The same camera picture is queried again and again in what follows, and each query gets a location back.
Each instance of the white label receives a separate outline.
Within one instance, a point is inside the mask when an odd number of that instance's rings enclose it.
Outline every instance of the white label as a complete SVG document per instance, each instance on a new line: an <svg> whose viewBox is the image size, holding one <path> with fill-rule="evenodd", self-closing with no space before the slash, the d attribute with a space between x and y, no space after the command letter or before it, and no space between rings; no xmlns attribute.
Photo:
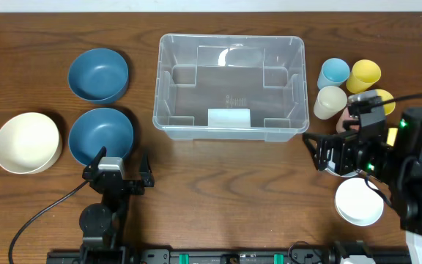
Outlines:
<svg viewBox="0 0 422 264"><path fill-rule="evenodd" d="M250 109L208 109L210 128L250 128Z"/></svg>

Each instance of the cup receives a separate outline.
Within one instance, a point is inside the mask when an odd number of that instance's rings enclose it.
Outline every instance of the cup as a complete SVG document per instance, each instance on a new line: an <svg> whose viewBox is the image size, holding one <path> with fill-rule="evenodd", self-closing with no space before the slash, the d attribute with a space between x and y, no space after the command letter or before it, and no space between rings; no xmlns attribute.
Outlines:
<svg viewBox="0 0 422 264"><path fill-rule="evenodd" d="M327 86L339 87L348 77L349 66L344 60L338 58L327 59L322 65L316 85L319 89Z"/></svg>
<svg viewBox="0 0 422 264"><path fill-rule="evenodd" d="M366 91L380 79L380 67L375 62L362 59L352 67L351 74L346 82L346 88L352 93Z"/></svg>
<svg viewBox="0 0 422 264"><path fill-rule="evenodd" d="M324 87L316 97L314 114L321 120L326 120L342 110L347 101L346 93L339 87Z"/></svg>
<svg viewBox="0 0 422 264"><path fill-rule="evenodd" d="M382 98L382 101L387 101L393 99L393 95L383 89L375 89L377 95ZM395 110L395 103L388 103L384 105L385 115L389 115Z"/></svg>

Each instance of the bowl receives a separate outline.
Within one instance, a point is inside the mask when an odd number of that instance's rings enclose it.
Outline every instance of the bowl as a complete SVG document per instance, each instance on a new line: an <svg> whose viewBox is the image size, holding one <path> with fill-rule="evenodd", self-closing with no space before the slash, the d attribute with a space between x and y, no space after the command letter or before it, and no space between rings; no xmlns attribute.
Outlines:
<svg viewBox="0 0 422 264"><path fill-rule="evenodd" d="M345 180L336 190L335 208L338 214L351 224L369 226L380 219L384 201L372 191L364 179L356 177Z"/></svg>
<svg viewBox="0 0 422 264"><path fill-rule="evenodd" d="M84 52L71 64L67 82L78 97L107 104L120 99L128 86L128 66L123 57L107 48Z"/></svg>
<svg viewBox="0 0 422 264"><path fill-rule="evenodd" d="M103 146L107 148L107 157L125 159L133 147L133 125L118 110L94 109L76 120L68 143L73 157L84 166L91 163Z"/></svg>
<svg viewBox="0 0 422 264"><path fill-rule="evenodd" d="M44 114L19 114L0 129L0 166L11 173L42 172L56 162L62 148L55 122Z"/></svg>

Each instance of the clear plastic bin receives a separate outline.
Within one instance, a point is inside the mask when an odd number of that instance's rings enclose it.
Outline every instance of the clear plastic bin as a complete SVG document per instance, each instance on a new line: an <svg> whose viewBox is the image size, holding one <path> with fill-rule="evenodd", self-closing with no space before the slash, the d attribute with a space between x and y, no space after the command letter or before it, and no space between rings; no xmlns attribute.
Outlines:
<svg viewBox="0 0 422 264"><path fill-rule="evenodd" d="M308 128L299 37L166 34L152 122L171 139L286 142Z"/></svg>

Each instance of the yellow cup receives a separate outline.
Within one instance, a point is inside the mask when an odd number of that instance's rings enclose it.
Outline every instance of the yellow cup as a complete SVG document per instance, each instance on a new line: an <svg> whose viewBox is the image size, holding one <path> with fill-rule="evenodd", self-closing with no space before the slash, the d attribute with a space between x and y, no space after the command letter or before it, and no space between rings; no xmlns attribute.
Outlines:
<svg viewBox="0 0 422 264"><path fill-rule="evenodd" d="M380 79L380 67L375 62L362 59L352 67L346 88L356 94L364 92Z"/></svg>
<svg viewBox="0 0 422 264"><path fill-rule="evenodd" d="M382 98L382 101L393 99L393 95L383 89L375 89L377 95ZM385 115L391 114L395 110L395 103L387 103L384 105Z"/></svg>

